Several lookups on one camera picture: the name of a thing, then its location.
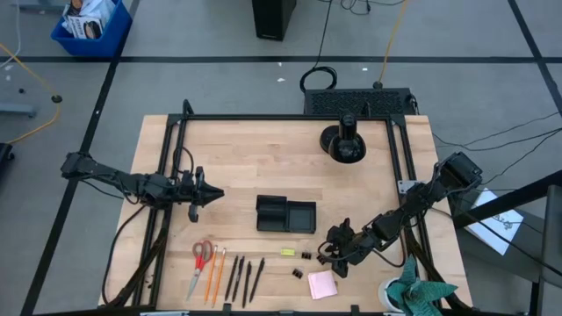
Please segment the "red-handled scissors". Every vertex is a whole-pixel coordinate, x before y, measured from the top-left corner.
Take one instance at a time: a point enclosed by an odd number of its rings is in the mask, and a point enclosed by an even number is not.
[[[199,276],[201,275],[201,271],[203,271],[203,267],[205,264],[211,260],[213,256],[213,245],[210,241],[200,241],[193,244],[193,255],[195,256],[195,272],[193,272],[193,278],[191,279],[190,284],[190,291],[187,294],[187,299],[189,300],[193,290],[195,289],[195,285],[199,280]]]

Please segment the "wooden table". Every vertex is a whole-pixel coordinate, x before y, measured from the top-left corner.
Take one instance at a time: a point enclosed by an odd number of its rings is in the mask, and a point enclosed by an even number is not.
[[[166,116],[146,116],[140,131],[132,172],[155,172],[162,148]],[[221,309],[228,277],[236,255],[245,255],[254,266],[250,287],[257,266],[265,258],[256,297],[245,310],[256,311],[349,311],[359,305],[362,312],[382,312],[377,289],[385,280],[399,276],[395,269],[376,255],[369,255],[361,264],[349,266],[349,276],[338,277],[338,295],[312,300],[306,275],[329,269],[314,259],[316,248],[326,238],[328,229],[350,217],[357,230],[381,212],[398,206],[390,149],[384,122],[360,121],[358,131],[368,147],[367,155],[358,163],[345,165],[332,160],[319,145],[321,131],[333,121],[256,121],[256,120],[197,120],[189,121],[184,145],[193,153],[196,166],[205,169],[206,181],[224,189],[225,196],[199,208],[198,223],[187,217],[188,205],[173,209],[167,252],[157,308],[210,310],[204,305],[206,281],[210,273],[207,265],[189,302],[185,301],[195,260],[191,253],[194,242],[210,240],[221,249],[227,249],[227,259],[220,283],[217,305]],[[424,116],[407,117],[407,130],[417,176],[429,180],[437,161],[435,146]],[[397,146],[400,165],[406,164],[401,153],[400,136]],[[171,170],[171,152],[166,167]],[[182,157],[180,169],[190,166],[187,155]],[[256,231],[256,195],[287,196],[290,200],[316,201],[317,228],[315,234],[265,233]],[[446,202],[435,205],[448,211]],[[123,204],[119,225],[137,205]],[[107,282],[107,293],[113,298],[139,264],[148,211],[131,222],[117,242],[112,268]],[[444,279],[458,286],[458,296],[472,304],[465,269],[458,249],[452,221],[436,212],[428,212],[426,223],[436,268]],[[281,248],[295,248],[298,255],[283,257]],[[302,251],[312,252],[313,260],[303,260]],[[393,262],[401,259],[400,243],[395,242],[384,253]],[[304,272],[302,279],[292,275],[295,268]],[[152,272],[147,273],[143,303],[148,302],[148,288]],[[233,310],[241,309],[243,282]]]

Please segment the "black pen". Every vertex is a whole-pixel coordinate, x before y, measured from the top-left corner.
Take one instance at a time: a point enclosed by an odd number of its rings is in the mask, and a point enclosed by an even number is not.
[[[234,265],[232,266],[232,272],[230,272],[230,278],[228,279],[227,295],[225,296],[225,302],[228,301],[228,294],[230,293],[230,286],[232,285],[232,280],[234,279],[234,273],[236,271],[236,263],[238,263],[238,255],[234,258]]]
[[[244,256],[240,259],[240,263],[238,264],[238,274],[236,275],[236,283],[234,284],[234,293],[232,293],[232,302],[234,303],[234,299],[236,298],[236,292],[238,291],[238,284],[240,284],[240,276],[242,274],[242,268],[244,268]]]
[[[260,262],[259,268],[257,268],[256,280],[254,281],[254,286],[252,287],[252,292],[249,294],[249,302],[252,303],[252,299],[254,299],[254,294],[256,294],[256,287],[257,281],[260,279],[260,275],[262,274],[263,266],[265,265],[265,259],[262,258]]]
[[[248,268],[246,269],[246,283],[244,284],[244,297],[242,298],[242,308],[246,307],[246,297],[248,296],[248,282],[249,282],[250,274],[252,274],[252,262],[248,262]]]

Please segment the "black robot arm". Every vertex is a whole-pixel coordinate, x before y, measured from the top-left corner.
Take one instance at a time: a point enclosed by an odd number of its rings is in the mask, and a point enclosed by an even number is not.
[[[428,183],[414,183],[401,198],[396,210],[379,214],[355,233],[345,219],[328,230],[326,241],[318,251],[322,263],[331,262],[332,270],[340,277],[348,275],[348,263],[357,265],[371,253],[384,251],[400,237],[401,229],[416,215],[425,212],[450,194],[471,190],[482,182],[482,170],[465,154],[455,153],[435,165]],[[322,247],[328,244],[322,253]]]
[[[184,172],[180,179],[169,179],[160,174],[128,174],[96,162],[86,153],[67,154],[61,167],[66,179],[94,179],[114,186],[126,197],[135,196],[143,205],[156,209],[172,203],[189,202],[189,218],[198,221],[197,206],[205,206],[224,196],[224,191],[205,182],[202,167],[193,174]]]

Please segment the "blue bin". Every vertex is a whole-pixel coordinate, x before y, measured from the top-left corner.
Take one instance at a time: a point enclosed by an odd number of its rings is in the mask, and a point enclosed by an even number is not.
[[[71,33],[62,27],[64,19],[61,18],[51,32],[51,39],[61,43],[62,47],[73,56],[113,57],[123,34],[133,20],[121,0],[112,1],[115,3],[115,10],[107,21],[101,38],[75,39]]]

